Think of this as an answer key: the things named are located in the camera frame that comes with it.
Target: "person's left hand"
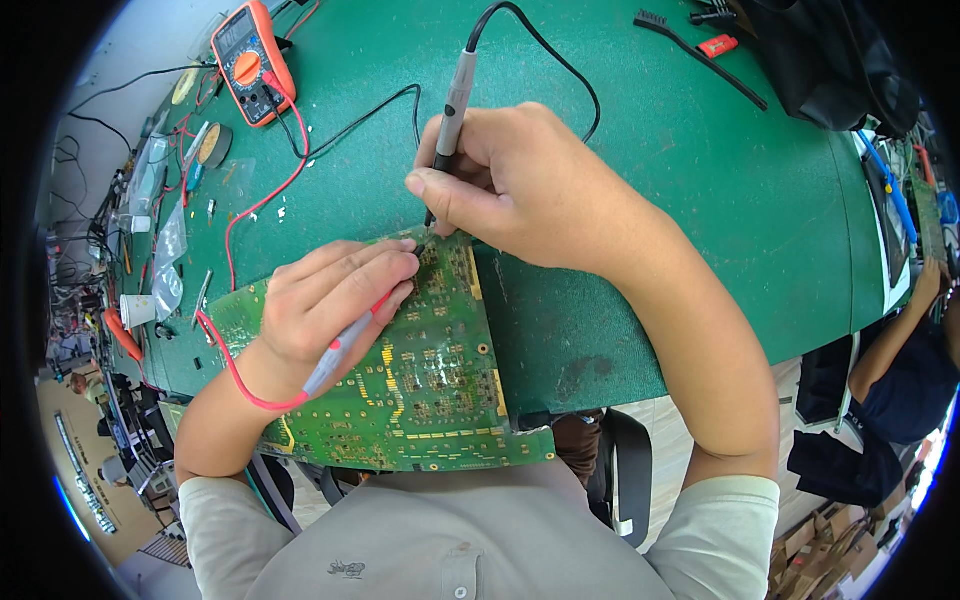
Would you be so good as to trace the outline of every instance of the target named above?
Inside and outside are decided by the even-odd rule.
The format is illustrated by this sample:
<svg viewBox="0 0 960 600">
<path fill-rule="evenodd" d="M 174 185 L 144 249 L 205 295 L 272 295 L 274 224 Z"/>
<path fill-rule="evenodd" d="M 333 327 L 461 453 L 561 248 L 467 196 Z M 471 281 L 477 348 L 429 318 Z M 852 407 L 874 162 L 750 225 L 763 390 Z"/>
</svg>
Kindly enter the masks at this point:
<svg viewBox="0 0 960 600">
<path fill-rule="evenodd" d="M 408 279 L 420 268 L 411 253 L 416 246 L 413 240 L 339 241 L 276 269 L 260 336 L 238 360 L 251 392 L 269 402 L 290 401 L 337 335 L 390 294 L 315 397 L 346 376 L 413 291 Z"/>
<path fill-rule="evenodd" d="M 940 296 L 940 285 L 945 282 L 950 284 L 950 271 L 947 263 L 928 258 L 924 262 L 924 269 L 917 278 L 917 285 L 913 290 L 913 297 L 910 302 L 916 302 L 916 306 L 923 311 L 930 307 L 930 304 Z"/>
</svg>

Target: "person in dark shirt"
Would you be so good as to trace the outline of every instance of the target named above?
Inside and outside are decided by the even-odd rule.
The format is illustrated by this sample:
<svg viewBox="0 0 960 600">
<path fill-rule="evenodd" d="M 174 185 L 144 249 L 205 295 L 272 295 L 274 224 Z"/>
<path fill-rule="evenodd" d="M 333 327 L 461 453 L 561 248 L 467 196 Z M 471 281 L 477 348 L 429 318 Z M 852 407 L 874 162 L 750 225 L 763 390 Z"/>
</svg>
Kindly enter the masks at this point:
<svg viewBox="0 0 960 600">
<path fill-rule="evenodd" d="M 947 265 L 928 259 L 913 297 L 850 373 L 853 415 L 885 442 L 912 444 L 943 422 L 960 383 L 960 299 L 942 322 L 928 317 L 949 282 Z"/>
</svg>

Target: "black bag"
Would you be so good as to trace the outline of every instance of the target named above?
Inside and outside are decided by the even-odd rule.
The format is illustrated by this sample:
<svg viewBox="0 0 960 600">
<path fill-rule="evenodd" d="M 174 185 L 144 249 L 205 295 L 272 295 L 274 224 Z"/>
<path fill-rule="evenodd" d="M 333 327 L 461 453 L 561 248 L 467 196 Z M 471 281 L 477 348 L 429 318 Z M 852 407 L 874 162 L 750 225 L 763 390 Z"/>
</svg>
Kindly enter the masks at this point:
<svg viewBox="0 0 960 600">
<path fill-rule="evenodd" d="M 917 123 L 920 94 L 856 0 L 739 0 L 787 114 L 835 131 L 901 137 Z"/>
</svg>

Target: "man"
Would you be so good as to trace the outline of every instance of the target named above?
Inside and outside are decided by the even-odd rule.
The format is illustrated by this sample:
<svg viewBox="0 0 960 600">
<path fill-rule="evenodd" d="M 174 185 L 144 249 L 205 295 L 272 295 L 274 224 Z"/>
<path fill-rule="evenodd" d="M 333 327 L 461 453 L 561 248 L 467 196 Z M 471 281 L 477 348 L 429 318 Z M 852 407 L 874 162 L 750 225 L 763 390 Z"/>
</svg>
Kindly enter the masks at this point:
<svg viewBox="0 0 960 600">
<path fill-rule="evenodd" d="M 554 461 L 374 476 L 294 540 L 242 474 L 280 413 L 247 401 L 221 372 L 191 402 L 176 448 L 204 596 L 762 598 L 780 408 L 747 320 L 677 224 L 547 108 L 465 117 L 455 175 L 426 168 L 435 117 L 407 188 L 437 215 L 440 235 L 462 228 L 529 263 L 594 273 L 626 297 L 696 442 L 672 517 L 637 554 L 590 513 L 580 451 L 561 455 L 578 473 Z M 277 269 L 262 333 L 237 359 L 249 390 L 295 397 L 334 337 L 390 293 L 327 388 L 352 369 L 413 289 L 420 264 L 409 242 L 335 242 Z"/>
<path fill-rule="evenodd" d="M 77 396 L 85 397 L 91 404 L 109 402 L 107 389 L 104 388 L 104 379 L 98 372 L 86 377 L 74 371 L 70 375 L 70 389 Z"/>
<path fill-rule="evenodd" d="M 940 426 L 960 383 L 960 300 L 940 324 L 928 317 L 949 284 L 947 265 L 928 259 L 910 302 L 883 328 L 850 373 L 853 415 L 883 441 L 912 444 Z"/>
<path fill-rule="evenodd" d="M 127 468 L 124 467 L 123 460 L 119 456 L 107 458 L 97 469 L 97 475 L 101 481 L 106 481 L 114 488 L 129 488 L 131 486 Z"/>
</svg>

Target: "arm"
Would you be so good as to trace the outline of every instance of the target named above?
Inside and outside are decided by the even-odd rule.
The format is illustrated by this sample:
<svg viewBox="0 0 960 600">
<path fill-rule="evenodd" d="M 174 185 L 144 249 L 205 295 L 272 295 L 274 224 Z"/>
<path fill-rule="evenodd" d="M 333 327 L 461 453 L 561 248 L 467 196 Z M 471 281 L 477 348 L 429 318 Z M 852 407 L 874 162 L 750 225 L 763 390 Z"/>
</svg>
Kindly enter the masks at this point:
<svg viewBox="0 0 960 600">
<path fill-rule="evenodd" d="M 684 486 L 776 478 L 780 411 L 763 349 L 677 224 L 539 105 L 469 110 L 455 175 L 429 168 L 431 120 L 407 187 L 437 215 L 542 267 L 597 274 L 627 298 L 696 445 Z"/>
<path fill-rule="evenodd" d="M 413 290 L 406 279 L 420 267 L 410 254 L 415 246 L 412 240 L 373 246 L 334 242 L 277 269 L 267 289 L 260 337 L 236 361 L 251 393 L 274 402 L 294 398 L 333 339 L 393 290 L 318 396 L 344 377 Z M 240 475 L 236 478 L 246 482 L 242 471 L 256 442 L 280 414 L 251 404 L 230 373 L 221 372 L 190 402 L 180 422 L 177 481 L 182 486 L 197 476 Z"/>
<path fill-rule="evenodd" d="M 857 402 L 863 404 L 866 401 L 870 388 L 887 373 L 900 353 L 900 349 L 930 309 L 930 304 L 937 299 L 940 294 L 941 276 L 949 279 L 947 264 L 936 259 L 928 259 L 917 279 L 917 287 L 910 302 L 900 315 L 883 329 L 863 358 L 853 367 L 847 385 L 850 387 L 853 399 Z"/>
</svg>

